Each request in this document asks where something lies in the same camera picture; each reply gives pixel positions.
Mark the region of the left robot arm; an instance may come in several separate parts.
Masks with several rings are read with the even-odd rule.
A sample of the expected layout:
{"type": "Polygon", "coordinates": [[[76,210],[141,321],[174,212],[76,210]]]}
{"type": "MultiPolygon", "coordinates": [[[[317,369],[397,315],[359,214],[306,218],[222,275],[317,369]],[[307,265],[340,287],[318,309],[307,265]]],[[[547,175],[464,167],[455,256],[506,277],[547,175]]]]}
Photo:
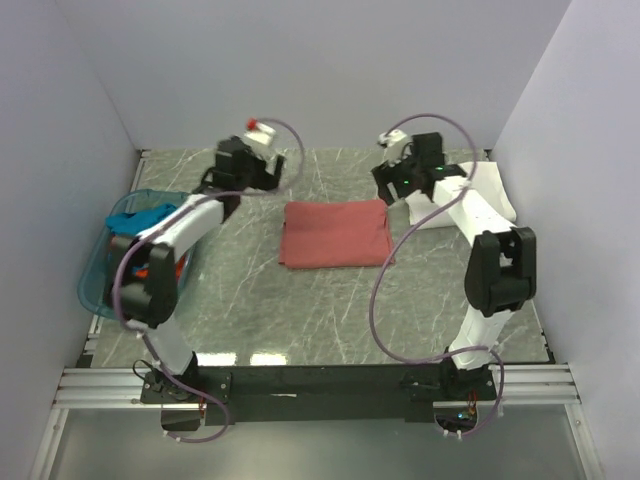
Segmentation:
{"type": "Polygon", "coordinates": [[[105,302],[121,326],[147,346],[153,367],[165,375],[164,389],[176,401],[200,388],[196,353],[175,322],[178,261],[241,203],[241,195],[276,192],[286,159],[273,148],[276,133],[259,123],[241,136],[218,142],[214,163],[181,206],[137,234],[111,242],[105,302]]]}

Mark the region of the salmon pink t shirt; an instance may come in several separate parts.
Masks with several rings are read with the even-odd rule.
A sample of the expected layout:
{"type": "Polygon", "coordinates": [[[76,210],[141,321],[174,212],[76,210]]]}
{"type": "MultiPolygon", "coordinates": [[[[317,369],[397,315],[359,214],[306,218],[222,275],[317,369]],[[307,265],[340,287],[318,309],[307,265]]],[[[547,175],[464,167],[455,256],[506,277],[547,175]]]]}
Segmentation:
{"type": "Polygon", "coordinates": [[[387,206],[379,199],[284,207],[279,263],[289,269],[377,267],[391,250],[387,206]]]}

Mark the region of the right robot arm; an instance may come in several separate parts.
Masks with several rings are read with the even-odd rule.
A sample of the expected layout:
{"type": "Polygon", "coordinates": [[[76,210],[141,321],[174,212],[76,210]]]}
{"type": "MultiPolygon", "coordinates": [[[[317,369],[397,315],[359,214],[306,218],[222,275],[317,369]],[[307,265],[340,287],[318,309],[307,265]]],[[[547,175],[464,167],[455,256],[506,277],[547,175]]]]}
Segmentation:
{"type": "Polygon", "coordinates": [[[464,277],[468,307],[454,341],[438,364],[438,389],[460,399],[489,376],[491,349],[507,321],[536,292],[536,236],[501,215],[472,186],[480,164],[469,169],[445,160],[442,136],[380,135],[382,163],[371,173],[387,205],[414,192],[425,194],[437,214],[448,214],[471,252],[464,277]]]}

